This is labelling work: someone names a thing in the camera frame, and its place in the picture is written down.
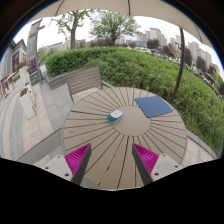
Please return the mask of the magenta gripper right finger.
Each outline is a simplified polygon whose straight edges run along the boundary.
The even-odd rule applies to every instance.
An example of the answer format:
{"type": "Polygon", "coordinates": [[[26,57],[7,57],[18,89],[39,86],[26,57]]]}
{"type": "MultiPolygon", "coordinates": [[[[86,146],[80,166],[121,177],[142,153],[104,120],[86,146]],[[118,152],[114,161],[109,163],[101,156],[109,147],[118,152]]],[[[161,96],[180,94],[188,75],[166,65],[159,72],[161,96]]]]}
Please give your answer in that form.
{"type": "Polygon", "coordinates": [[[182,166],[167,154],[158,155],[136,143],[132,144],[132,154],[144,185],[182,169],[182,166]]]}

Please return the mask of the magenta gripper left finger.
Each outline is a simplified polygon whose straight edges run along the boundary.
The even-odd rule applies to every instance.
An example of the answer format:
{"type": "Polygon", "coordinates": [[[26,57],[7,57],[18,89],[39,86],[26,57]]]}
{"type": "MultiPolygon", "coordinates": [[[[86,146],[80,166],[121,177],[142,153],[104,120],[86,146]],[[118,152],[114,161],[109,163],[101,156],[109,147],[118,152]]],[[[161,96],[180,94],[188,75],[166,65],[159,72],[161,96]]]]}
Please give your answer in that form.
{"type": "Polygon", "coordinates": [[[91,144],[73,150],[66,156],[56,155],[43,169],[80,185],[91,155],[91,144]]]}

